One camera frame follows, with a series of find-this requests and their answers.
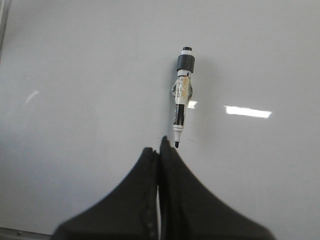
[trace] marker label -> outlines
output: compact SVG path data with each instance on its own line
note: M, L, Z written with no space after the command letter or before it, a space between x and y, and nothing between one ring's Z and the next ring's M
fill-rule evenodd
M176 81L175 103L188 104L190 77L180 76Z
M173 125L183 126L185 123L185 105L176 104L174 107Z

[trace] whiteboard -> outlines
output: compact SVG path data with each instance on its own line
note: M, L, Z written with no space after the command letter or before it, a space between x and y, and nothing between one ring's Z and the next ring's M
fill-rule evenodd
M112 191L143 147L172 141L170 89L189 46L196 104L182 159L278 239L317 239L319 10L315 0L13 0L0 65L0 227L52 234Z

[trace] black marker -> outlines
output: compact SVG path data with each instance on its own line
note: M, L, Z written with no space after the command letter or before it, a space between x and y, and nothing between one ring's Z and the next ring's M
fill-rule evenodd
M180 136L184 130L185 115L188 102L192 97L191 74L194 72L195 57L191 47L184 47L178 57L177 74L178 79L172 87L175 99L173 131L174 145L179 147Z

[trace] dry erase marker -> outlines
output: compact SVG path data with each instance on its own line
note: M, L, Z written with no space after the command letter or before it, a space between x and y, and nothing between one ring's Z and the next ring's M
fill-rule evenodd
M175 99L173 131L174 145L179 147L180 136L184 130L185 116L188 102L192 97L191 74L194 72L195 57L191 47L184 47L178 57L178 79L172 86L172 94Z

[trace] black object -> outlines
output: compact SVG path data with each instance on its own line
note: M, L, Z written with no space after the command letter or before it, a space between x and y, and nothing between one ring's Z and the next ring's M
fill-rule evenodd
M183 126L185 124L185 105L176 104L174 106L173 125Z
M166 137L160 156L145 148L130 173L107 197L61 224L51 240L275 240L208 191Z
M193 73L195 60L196 60L195 57L191 55L187 55L187 54L179 55L176 70L179 71L180 69L185 69Z
M182 50L189 50L189 51L192 51L192 48L189 47L189 46L185 46Z
M126 178L107 197L61 224L52 240L158 240L159 155L145 148Z
M166 137L160 146L161 240L275 240L206 189Z

